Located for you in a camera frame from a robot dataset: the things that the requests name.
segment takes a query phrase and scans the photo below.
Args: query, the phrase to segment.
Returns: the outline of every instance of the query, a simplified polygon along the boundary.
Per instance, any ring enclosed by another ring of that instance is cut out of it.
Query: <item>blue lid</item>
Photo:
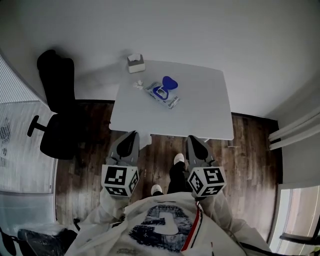
[[[168,90],[173,90],[178,87],[178,83],[169,76],[163,77],[162,84]]]

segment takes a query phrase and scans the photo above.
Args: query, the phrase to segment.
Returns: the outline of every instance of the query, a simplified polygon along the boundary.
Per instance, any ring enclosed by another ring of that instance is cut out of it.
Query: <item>white table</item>
[[[151,60],[146,60],[145,66],[145,71],[133,74],[123,70],[110,120],[111,130],[219,140],[234,138],[222,71]],[[162,82],[164,76],[178,83],[173,91],[181,100],[173,109],[167,109],[145,91],[133,87],[138,80],[144,86]]]

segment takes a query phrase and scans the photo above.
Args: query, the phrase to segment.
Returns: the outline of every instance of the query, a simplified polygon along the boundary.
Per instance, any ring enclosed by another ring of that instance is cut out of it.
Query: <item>shoe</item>
[[[178,162],[185,162],[185,157],[182,153],[179,153],[174,157],[173,164],[175,165]]]
[[[151,188],[151,196],[152,196],[155,192],[157,192],[157,191],[159,191],[159,192],[162,193],[162,188],[160,187],[160,185],[155,184],[155,185],[153,185],[152,188]]]

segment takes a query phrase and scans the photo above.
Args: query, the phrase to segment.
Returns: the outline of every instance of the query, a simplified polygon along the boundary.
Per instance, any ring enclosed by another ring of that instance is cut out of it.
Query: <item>black pants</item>
[[[184,162],[177,162],[170,169],[170,184],[167,194],[177,192],[192,192],[192,188],[185,179],[184,172],[186,171],[186,165]],[[162,192],[156,191],[152,196],[163,195]]]

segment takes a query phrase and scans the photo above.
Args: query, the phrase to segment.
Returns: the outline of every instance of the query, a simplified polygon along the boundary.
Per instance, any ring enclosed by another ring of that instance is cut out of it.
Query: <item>chair seat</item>
[[[55,114],[49,120],[40,150],[49,157],[70,160],[77,149],[77,122],[72,116]]]

